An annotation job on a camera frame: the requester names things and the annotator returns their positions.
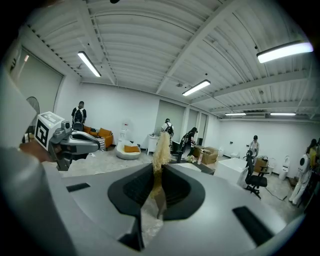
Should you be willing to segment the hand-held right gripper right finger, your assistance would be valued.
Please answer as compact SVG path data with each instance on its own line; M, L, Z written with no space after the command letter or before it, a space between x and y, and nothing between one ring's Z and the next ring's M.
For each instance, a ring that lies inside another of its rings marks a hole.
M156 250L254 250L286 227L267 204L219 177L169 164L162 186L167 209Z

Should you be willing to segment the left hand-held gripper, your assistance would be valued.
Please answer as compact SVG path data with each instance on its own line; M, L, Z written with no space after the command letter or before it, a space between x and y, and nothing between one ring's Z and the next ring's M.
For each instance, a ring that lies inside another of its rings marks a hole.
M69 170L72 161L85 159L100 148L97 138L73 131L69 121L50 111L37 116L34 136L62 172Z

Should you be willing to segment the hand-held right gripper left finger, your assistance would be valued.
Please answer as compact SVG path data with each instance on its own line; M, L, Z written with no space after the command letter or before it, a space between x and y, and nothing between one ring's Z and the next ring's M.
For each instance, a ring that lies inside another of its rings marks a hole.
M152 164L62 180L80 209L99 228L136 251L145 248L141 208L154 185Z

